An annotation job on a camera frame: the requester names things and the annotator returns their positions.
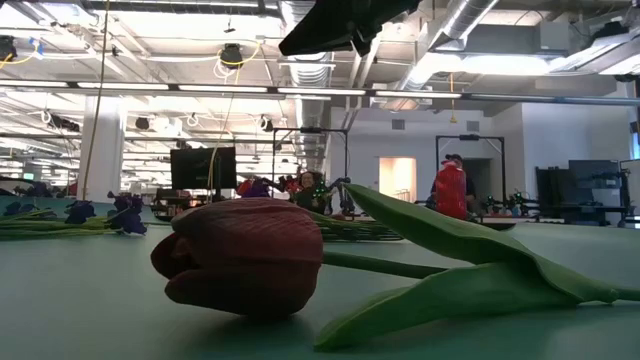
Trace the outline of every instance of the computer monitor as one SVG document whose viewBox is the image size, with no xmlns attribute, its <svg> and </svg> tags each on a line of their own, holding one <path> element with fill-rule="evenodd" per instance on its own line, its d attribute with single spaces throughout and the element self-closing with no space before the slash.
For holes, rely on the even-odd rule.
<svg viewBox="0 0 640 360">
<path fill-rule="evenodd" d="M 171 150 L 171 188 L 174 190 L 206 189 L 217 187 L 235 189 L 236 148 L 221 147 L 216 151 L 213 186 L 208 186 L 209 165 L 213 149 Z"/>
<path fill-rule="evenodd" d="M 569 170 L 581 189 L 619 189 L 620 166 L 613 160 L 569 160 Z"/>
</svg>

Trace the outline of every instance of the green table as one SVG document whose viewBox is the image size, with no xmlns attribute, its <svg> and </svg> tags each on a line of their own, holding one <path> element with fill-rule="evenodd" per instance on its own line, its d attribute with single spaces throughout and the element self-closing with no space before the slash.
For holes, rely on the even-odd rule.
<svg viewBox="0 0 640 360">
<path fill-rule="evenodd" d="M 593 278 L 640 287 L 640 232 L 520 224 L 532 250 Z M 315 334 L 376 292 L 413 280 L 324 267 L 316 294 L 290 321 L 260 325 L 172 303 L 145 238 L 96 236 L 0 243 L 0 359 L 640 359 L 640 306 L 583 306 L 443 321 L 334 354 Z M 327 245 L 331 251 L 434 266 L 466 266 L 411 243 Z"/>
</svg>

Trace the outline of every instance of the person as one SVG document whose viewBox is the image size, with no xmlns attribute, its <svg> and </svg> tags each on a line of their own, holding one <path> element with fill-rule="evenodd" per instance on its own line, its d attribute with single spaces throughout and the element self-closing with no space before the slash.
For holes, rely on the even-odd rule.
<svg viewBox="0 0 640 360">
<path fill-rule="evenodd" d="M 458 154 L 451 154 L 451 155 L 447 155 L 445 156 L 445 159 L 447 159 L 447 161 L 453 161 L 454 163 L 456 163 L 456 166 L 462 170 L 464 170 L 464 161 L 462 159 L 462 156 L 458 155 Z M 473 208 L 473 203 L 476 200 L 476 186 L 473 184 L 473 180 L 471 180 L 471 178 L 469 177 L 469 175 L 467 175 L 467 190 L 465 193 L 465 198 L 467 200 L 467 209 L 471 210 Z M 433 185 L 431 186 L 431 197 L 433 199 L 435 199 L 436 197 L 436 181 L 433 181 Z"/>
<path fill-rule="evenodd" d="M 324 215 L 327 207 L 327 200 L 324 196 L 316 196 L 316 177 L 322 176 L 307 171 L 300 175 L 300 186 L 302 190 L 295 193 L 293 202 L 301 208 Z"/>
</svg>

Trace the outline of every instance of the tulip stem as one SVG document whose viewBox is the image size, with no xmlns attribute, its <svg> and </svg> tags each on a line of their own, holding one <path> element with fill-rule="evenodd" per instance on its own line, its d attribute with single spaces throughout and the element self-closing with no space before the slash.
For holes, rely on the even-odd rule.
<svg viewBox="0 0 640 360">
<path fill-rule="evenodd" d="M 640 290 L 625 288 L 618 288 L 616 290 L 618 291 L 618 298 L 620 300 L 640 301 Z"/>
<path fill-rule="evenodd" d="M 368 258 L 334 252 L 324 253 L 325 265 L 339 266 L 349 269 L 372 271 L 382 274 L 402 276 L 412 279 L 424 279 L 429 275 L 437 274 L 449 269 L 435 268 L 421 265 L 409 265 L 388 260 Z"/>
</svg>

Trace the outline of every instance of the red tulip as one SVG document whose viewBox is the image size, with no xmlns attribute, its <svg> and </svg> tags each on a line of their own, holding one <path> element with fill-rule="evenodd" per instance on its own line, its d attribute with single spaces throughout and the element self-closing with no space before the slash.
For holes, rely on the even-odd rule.
<svg viewBox="0 0 640 360">
<path fill-rule="evenodd" d="M 316 287 L 322 235 L 306 210 L 271 198 L 185 211 L 151 254 L 173 301 L 240 315 L 302 309 Z"/>
</svg>

